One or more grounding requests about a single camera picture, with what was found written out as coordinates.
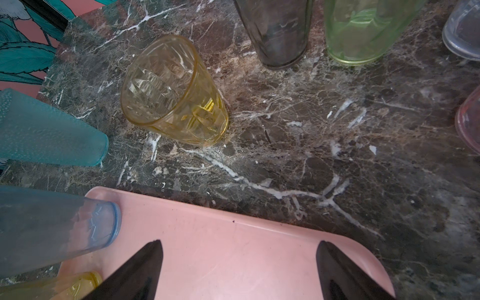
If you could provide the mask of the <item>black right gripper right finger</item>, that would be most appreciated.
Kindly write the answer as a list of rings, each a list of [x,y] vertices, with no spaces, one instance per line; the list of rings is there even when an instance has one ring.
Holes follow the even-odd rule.
[[[321,241],[316,264],[325,300],[395,300],[332,242]]]

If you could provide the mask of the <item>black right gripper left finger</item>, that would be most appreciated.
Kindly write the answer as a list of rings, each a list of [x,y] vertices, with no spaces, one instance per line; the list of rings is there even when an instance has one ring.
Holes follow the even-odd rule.
[[[84,298],[86,300],[153,300],[163,265],[160,240],[147,243]]]

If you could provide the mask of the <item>tall yellow glass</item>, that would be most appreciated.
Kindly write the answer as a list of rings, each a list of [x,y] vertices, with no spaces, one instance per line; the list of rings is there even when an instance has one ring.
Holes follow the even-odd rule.
[[[82,300],[103,279],[96,272],[83,272],[1,287],[2,300]]]

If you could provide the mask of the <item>clear blue tall glass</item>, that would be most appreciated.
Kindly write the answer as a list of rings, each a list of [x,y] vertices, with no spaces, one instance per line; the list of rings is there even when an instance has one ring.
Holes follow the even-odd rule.
[[[1,277],[103,249],[120,228],[121,210],[114,202],[1,186]]]

